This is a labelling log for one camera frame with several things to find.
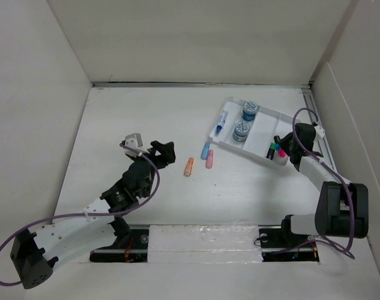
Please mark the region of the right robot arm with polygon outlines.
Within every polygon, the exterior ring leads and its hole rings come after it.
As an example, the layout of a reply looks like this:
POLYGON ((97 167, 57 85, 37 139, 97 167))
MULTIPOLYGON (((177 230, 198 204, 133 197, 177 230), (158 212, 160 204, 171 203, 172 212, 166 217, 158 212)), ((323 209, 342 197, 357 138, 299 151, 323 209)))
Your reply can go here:
POLYGON ((318 124, 297 122, 279 142, 295 169, 320 192, 314 213, 287 215, 282 221, 286 227, 279 230, 279 239, 286 246, 295 245, 302 235, 351 239, 368 235, 368 188, 340 176, 313 151, 314 142, 323 136, 318 124))

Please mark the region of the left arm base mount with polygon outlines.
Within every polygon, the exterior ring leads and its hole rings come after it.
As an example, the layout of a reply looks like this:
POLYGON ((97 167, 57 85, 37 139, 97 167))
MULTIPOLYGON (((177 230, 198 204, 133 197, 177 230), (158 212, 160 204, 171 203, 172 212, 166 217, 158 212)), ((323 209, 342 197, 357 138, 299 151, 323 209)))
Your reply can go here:
POLYGON ((122 217, 110 223, 115 239, 112 244, 92 250, 92 263, 146 263, 148 261, 149 226, 130 227, 122 217))

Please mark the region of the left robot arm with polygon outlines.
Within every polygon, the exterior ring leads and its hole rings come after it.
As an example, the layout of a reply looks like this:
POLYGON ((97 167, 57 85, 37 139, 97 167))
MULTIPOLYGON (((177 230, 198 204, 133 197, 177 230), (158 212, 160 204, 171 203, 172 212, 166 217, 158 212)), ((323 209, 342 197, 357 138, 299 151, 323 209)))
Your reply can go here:
POLYGON ((124 216, 147 204, 158 190, 159 170, 176 160, 174 143, 151 142, 141 150, 128 140, 120 146, 132 163, 122 177, 82 211, 43 221, 31 231, 25 226, 14 237, 10 253, 24 289, 32 289, 49 279, 70 260, 110 242, 122 248, 129 242, 131 228, 124 216))

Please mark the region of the green highlighter marker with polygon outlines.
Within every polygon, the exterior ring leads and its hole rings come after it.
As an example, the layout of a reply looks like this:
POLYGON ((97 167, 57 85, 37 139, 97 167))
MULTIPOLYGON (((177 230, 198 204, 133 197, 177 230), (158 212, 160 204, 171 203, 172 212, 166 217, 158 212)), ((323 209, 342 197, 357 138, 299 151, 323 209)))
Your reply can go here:
POLYGON ((267 152, 267 155, 266 155, 266 158, 267 159, 270 159, 270 160, 273 160, 273 157, 274 157, 274 153, 276 151, 276 143, 275 142, 272 142, 269 146, 269 149, 268 149, 268 152, 267 152))

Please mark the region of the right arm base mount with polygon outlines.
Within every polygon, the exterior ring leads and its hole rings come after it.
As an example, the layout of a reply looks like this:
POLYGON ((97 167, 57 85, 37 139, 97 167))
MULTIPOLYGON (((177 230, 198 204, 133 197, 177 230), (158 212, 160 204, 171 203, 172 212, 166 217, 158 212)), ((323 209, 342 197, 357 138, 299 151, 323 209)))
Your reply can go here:
POLYGON ((316 243, 305 234, 291 232, 291 216, 280 225, 259 225, 254 245, 262 253, 264 263, 319 262, 316 243))

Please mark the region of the pink highlighter marker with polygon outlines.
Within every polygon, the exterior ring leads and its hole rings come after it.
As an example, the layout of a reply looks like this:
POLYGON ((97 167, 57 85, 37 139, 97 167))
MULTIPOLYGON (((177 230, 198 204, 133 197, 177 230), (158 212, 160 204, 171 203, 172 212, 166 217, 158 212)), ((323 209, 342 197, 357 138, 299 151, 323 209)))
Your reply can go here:
MULTIPOLYGON (((279 141, 280 141, 280 137, 279 136, 274 136, 274 142, 276 143, 276 144, 279 144, 279 141)), ((286 154, 283 152, 284 150, 281 148, 279 151, 277 151, 277 153, 278 153, 278 156, 280 157, 280 158, 284 158, 284 157, 286 157, 286 154)))

